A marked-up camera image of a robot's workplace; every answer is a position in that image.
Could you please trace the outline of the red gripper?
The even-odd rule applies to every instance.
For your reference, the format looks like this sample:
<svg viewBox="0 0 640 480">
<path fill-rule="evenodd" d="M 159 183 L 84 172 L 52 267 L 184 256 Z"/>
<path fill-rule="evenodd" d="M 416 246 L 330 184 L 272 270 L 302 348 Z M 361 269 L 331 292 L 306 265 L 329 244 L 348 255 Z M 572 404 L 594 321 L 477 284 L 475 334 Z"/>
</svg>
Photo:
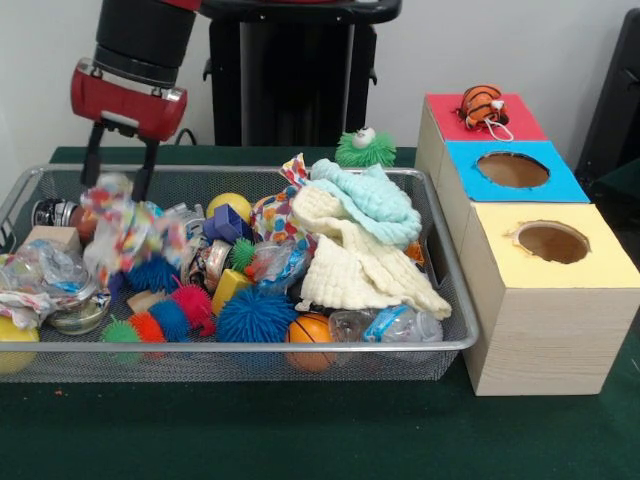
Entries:
<svg viewBox="0 0 640 480">
<path fill-rule="evenodd" d="M 92 188 L 101 171 L 100 144 L 105 125 L 123 127 L 128 136 L 141 136 L 144 161 L 136 172 L 132 199 L 145 201 L 155 169 L 159 142 L 174 135 L 188 102 L 186 90 L 153 87 L 101 69 L 88 58 L 78 61 L 70 90 L 74 114 L 95 122 L 92 126 L 81 172 L 81 183 Z"/>
</svg>

